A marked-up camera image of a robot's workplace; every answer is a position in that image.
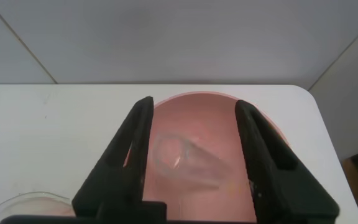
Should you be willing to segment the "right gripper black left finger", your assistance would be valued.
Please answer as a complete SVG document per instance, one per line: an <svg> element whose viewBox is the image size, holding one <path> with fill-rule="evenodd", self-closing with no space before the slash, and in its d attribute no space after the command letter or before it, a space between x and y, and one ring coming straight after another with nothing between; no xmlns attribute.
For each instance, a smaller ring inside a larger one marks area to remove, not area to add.
<svg viewBox="0 0 358 224"><path fill-rule="evenodd" d="M165 218L167 205L143 200L154 116L147 96L132 107L72 200L77 217Z"/></svg>

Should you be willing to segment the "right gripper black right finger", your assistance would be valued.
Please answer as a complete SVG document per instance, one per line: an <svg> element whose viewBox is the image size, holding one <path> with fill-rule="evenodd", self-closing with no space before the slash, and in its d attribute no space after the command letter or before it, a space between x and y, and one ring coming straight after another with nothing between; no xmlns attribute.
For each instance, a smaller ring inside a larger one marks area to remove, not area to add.
<svg viewBox="0 0 358 224"><path fill-rule="evenodd" d="M257 223L334 224L339 206L252 104L235 105Z"/></svg>

